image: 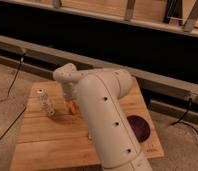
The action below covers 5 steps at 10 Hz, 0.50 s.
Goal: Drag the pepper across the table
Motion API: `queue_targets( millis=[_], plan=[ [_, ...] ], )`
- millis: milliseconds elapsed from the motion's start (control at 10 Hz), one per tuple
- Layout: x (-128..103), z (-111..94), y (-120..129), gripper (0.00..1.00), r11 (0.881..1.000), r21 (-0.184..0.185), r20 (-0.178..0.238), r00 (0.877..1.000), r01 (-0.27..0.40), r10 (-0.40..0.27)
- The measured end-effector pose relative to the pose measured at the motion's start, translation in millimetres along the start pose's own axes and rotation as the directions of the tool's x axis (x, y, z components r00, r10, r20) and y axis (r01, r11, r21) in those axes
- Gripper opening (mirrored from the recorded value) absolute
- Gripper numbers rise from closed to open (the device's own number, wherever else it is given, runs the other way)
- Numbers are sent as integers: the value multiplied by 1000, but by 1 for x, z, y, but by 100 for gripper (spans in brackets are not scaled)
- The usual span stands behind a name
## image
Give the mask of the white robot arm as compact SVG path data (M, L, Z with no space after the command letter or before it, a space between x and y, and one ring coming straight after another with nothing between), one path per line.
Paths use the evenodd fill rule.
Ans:
M65 98L76 98L103 171L153 171L119 103L133 86L127 70L78 70L68 63L53 78L66 86Z

